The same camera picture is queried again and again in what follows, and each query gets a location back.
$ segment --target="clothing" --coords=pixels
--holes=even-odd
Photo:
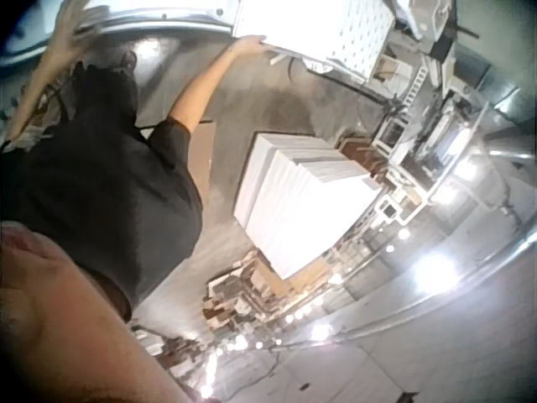
[[[145,140],[134,126],[132,84],[92,66],[76,72],[74,119],[25,155],[16,210],[3,217],[110,280],[131,311],[191,256],[201,232],[201,199],[186,168],[190,133],[167,119]]]

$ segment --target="stack of white boxes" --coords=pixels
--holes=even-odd
[[[282,279],[329,249],[381,188],[322,139],[261,133],[235,217]]]

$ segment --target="person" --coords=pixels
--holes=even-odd
[[[89,45],[80,23],[102,10],[65,0],[49,46],[13,116],[16,141],[44,88]],[[35,390],[53,401],[188,401],[125,322],[187,259],[201,232],[201,200],[186,168],[190,136],[233,61],[269,49],[236,40],[184,89],[150,137],[134,126],[128,74],[73,72],[76,113],[18,165],[2,209],[2,345]]]

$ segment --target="cable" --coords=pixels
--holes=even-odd
[[[251,388],[252,386],[258,384],[262,380],[267,379],[270,375],[273,374],[273,372],[276,370],[278,365],[279,365],[279,353],[276,353],[276,360],[274,361],[274,364],[268,369],[268,372],[265,375],[260,376],[259,378],[257,378],[256,380],[250,382],[249,384],[241,386],[240,388],[235,390],[227,399],[223,400],[222,403],[227,403],[228,401],[233,399],[236,395],[241,393],[243,390],[245,390],[247,388]]]

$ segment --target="gray floor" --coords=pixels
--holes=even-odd
[[[164,118],[184,84],[218,55],[229,39],[144,37],[127,42],[103,39],[88,60],[108,64],[125,49],[138,55],[138,125]],[[145,326],[169,336],[210,340],[201,316],[205,283],[240,259],[252,243],[232,216],[253,135],[257,131],[314,133],[330,142],[345,130],[372,132],[381,108],[337,84],[307,73],[300,62],[271,66],[274,55],[238,60],[226,74],[206,111],[217,124],[209,205],[201,239],[183,262],[136,311]]]

